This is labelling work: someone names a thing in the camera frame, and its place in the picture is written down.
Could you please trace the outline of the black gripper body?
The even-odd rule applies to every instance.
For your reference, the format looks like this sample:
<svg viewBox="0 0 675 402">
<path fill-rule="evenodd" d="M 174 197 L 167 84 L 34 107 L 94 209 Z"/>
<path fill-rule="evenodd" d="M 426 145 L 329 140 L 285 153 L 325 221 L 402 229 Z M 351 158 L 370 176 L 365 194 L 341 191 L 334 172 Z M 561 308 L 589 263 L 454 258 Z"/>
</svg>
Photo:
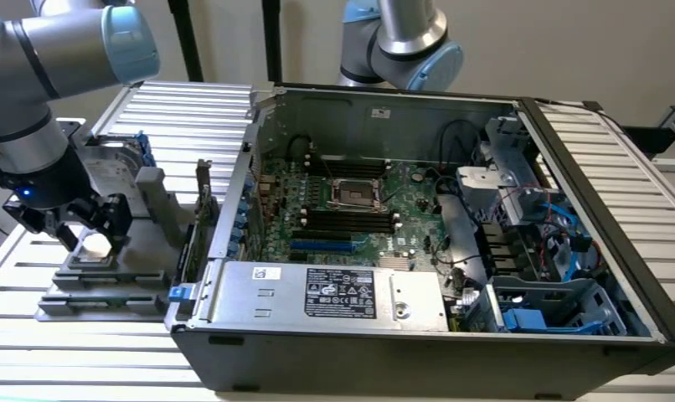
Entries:
<svg viewBox="0 0 675 402">
<path fill-rule="evenodd" d="M 31 208 L 62 208 L 66 222 L 77 222 L 90 228 L 94 200 L 99 194 L 74 147 L 66 149 L 50 167 L 37 172 L 7 173 L 0 168 L 0 187 L 10 189 L 18 200 Z"/>
</svg>

